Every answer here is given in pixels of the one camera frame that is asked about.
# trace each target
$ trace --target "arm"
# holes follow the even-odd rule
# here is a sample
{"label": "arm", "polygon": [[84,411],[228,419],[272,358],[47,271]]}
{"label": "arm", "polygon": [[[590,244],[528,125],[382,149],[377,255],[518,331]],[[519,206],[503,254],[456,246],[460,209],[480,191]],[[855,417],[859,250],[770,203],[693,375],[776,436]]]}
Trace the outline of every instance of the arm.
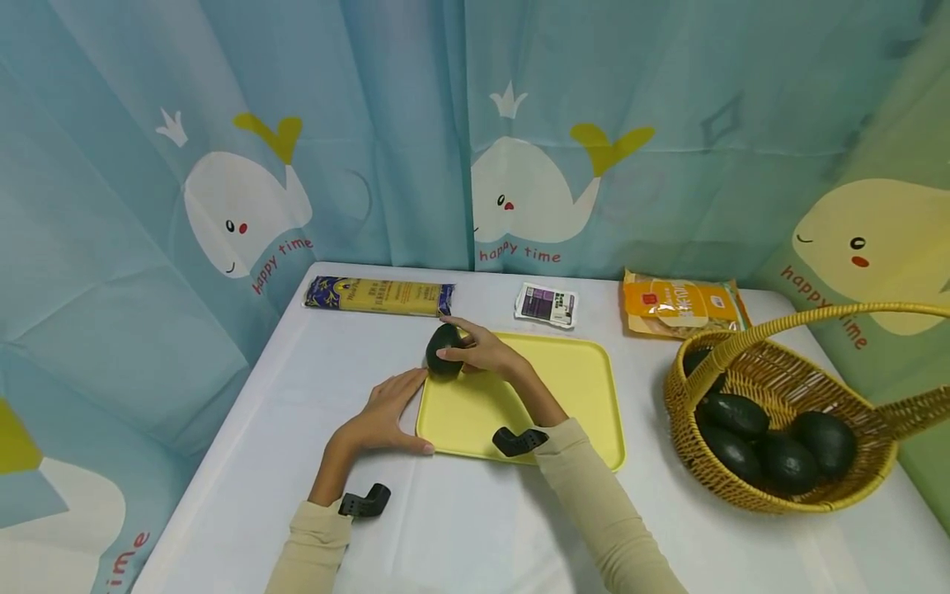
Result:
{"label": "arm", "polygon": [[307,501],[291,521],[265,594],[330,594],[350,543],[349,516],[337,511],[350,470],[362,450],[398,448],[432,454],[429,442],[399,430],[399,416],[426,379],[411,370],[376,386],[366,408],[336,430],[323,450]]}
{"label": "arm", "polygon": [[548,441],[534,450],[541,474],[577,526],[607,589],[614,594],[685,594],[616,476],[531,365],[485,328],[459,318],[445,321],[467,331],[471,340],[467,348],[447,349],[440,356],[500,375],[547,433]]}
{"label": "arm", "polygon": [[541,474],[558,494],[614,594],[685,594],[653,535],[577,419],[544,429],[535,448]]}

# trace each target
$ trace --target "pasta package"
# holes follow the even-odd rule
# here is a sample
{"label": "pasta package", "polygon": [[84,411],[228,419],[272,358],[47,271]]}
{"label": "pasta package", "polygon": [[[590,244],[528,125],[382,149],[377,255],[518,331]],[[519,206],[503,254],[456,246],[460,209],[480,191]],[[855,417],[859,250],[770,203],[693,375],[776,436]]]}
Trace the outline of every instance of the pasta package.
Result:
{"label": "pasta package", "polygon": [[702,282],[623,275],[627,327],[646,335],[689,338],[704,330],[749,328],[749,315],[734,280]]}
{"label": "pasta package", "polygon": [[320,309],[379,312],[404,316],[450,316],[454,284],[317,277],[303,304]]}

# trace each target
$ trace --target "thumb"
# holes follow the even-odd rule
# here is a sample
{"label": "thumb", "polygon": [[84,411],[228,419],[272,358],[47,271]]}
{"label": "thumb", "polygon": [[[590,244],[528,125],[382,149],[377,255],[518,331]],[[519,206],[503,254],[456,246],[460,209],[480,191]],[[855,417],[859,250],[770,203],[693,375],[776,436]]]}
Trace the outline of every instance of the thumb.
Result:
{"label": "thumb", "polygon": [[468,361],[468,349],[439,349],[435,352],[445,361]]}
{"label": "thumb", "polygon": [[396,435],[396,448],[411,453],[419,453],[426,456],[431,456],[435,453],[435,446],[430,444],[428,441],[422,437],[416,437],[415,435],[408,435],[399,431],[399,434]]}

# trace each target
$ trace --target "wicker basket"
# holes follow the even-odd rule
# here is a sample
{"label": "wicker basket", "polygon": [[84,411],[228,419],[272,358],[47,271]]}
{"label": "wicker basket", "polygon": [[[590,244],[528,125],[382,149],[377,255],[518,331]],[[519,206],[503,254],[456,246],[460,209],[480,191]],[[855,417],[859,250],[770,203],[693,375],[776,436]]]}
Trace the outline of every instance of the wicker basket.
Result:
{"label": "wicker basket", "polygon": [[[821,368],[767,337],[823,319],[869,312],[906,312],[950,317],[950,310],[908,303],[837,305],[781,317],[745,332],[706,332],[687,339],[666,378],[664,397],[676,452],[707,489],[740,508],[765,513],[829,512],[852,506],[873,491],[897,458],[898,441],[950,417],[950,386],[880,407],[871,405]],[[690,374],[683,355],[712,352]],[[719,374],[725,393],[742,394],[761,405],[774,429],[800,412],[831,412],[858,437],[858,455],[840,481],[822,484],[800,496],[782,498],[752,487],[719,462],[699,435],[696,405]]]}

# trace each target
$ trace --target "cartoon whale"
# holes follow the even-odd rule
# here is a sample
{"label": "cartoon whale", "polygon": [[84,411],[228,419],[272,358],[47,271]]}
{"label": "cartoon whale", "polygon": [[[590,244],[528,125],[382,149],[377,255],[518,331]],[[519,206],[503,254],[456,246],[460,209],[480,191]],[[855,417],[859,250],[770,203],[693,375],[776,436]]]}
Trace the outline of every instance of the cartoon whale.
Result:
{"label": "cartoon whale", "polygon": [[558,243],[587,224],[600,190],[600,176],[653,138],[638,128],[615,144],[593,124],[579,124],[571,135],[587,150],[594,178],[575,201],[558,166],[537,146],[510,136],[495,141],[471,167],[475,240],[487,243],[505,234],[529,241]]}
{"label": "cartoon whale", "polygon": [[0,399],[0,473],[38,470],[67,511],[0,529],[0,576],[24,592],[88,594],[100,558],[125,521],[125,498],[112,481],[46,458]]}
{"label": "cartoon whale", "polygon": [[260,136],[284,162],[281,185],[258,163],[228,152],[212,152],[192,168],[184,183],[184,205],[195,237],[222,274],[246,277],[280,234],[302,227],[314,215],[310,199],[291,166],[303,128],[298,118],[280,122],[275,134],[250,113],[237,127]]}
{"label": "cartoon whale", "polygon": [[[795,227],[798,256],[831,289],[860,302],[950,306],[950,192],[897,180],[861,180],[825,194]],[[871,314],[895,335],[943,318]]]}

